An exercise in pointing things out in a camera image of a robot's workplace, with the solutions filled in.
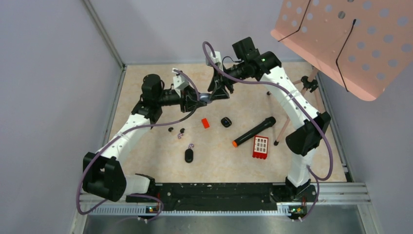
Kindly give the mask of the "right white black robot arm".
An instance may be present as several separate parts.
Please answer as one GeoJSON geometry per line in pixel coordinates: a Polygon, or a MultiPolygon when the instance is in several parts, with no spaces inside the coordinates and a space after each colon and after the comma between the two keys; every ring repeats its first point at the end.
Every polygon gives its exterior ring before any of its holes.
{"type": "Polygon", "coordinates": [[[277,56],[271,51],[260,53],[252,38],[247,37],[233,44],[236,57],[241,62],[227,70],[219,53],[209,42],[204,41],[202,49],[208,65],[218,74],[215,87],[220,81],[227,85],[229,91],[233,90],[234,83],[263,85],[287,113],[295,130],[286,137],[292,152],[292,164],[286,177],[285,193],[292,201],[300,200],[311,183],[311,164],[320,141],[325,142],[329,162],[333,163],[332,148],[325,135],[331,121],[330,115],[313,107],[295,87],[277,56]]]}

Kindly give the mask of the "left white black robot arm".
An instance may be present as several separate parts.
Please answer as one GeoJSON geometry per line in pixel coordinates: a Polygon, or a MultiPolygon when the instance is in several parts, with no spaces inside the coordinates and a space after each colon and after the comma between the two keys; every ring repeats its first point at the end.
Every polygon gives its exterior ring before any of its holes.
{"type": "Polygon", "coordinates": [[[122,163],[139,139],[155,126],[162,114],[162,107],[179,105],[183,112],[194,111],[210,103],[210,94],[200,93],[182,71],[176,74],[173,84],[165,89],[165,83],[157,74],[143,78],[142,94],[126,123],[113,138],[96,153],[83,158],[82,190],[105,200],[118,201],[123,195],[138,194],[144,201],[156,196],[156,188],[147,175],[124,175],[122,163]]]}

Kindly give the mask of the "lavender earbud charging case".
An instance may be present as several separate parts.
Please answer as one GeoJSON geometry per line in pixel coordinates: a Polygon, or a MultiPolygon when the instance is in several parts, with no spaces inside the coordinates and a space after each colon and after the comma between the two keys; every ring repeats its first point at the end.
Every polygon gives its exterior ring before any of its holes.
{"type": "Polygon", "coordinates": [[[212,103],[211,94],[210,93],[200,93],[199,100],[203,103],[210,104],[210,103],[212,103]]]}

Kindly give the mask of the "black earbud charging case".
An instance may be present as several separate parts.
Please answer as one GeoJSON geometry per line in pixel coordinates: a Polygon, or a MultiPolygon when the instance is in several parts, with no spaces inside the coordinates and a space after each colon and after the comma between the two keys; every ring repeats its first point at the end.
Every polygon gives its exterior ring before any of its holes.
{"type": "Polygon", "coordinates": [[[185,156],[184,156],[185,162],[186,163],[191,163],[194,159],[194,152],[191,148],[188,148],[185,150],[185,156]]]}

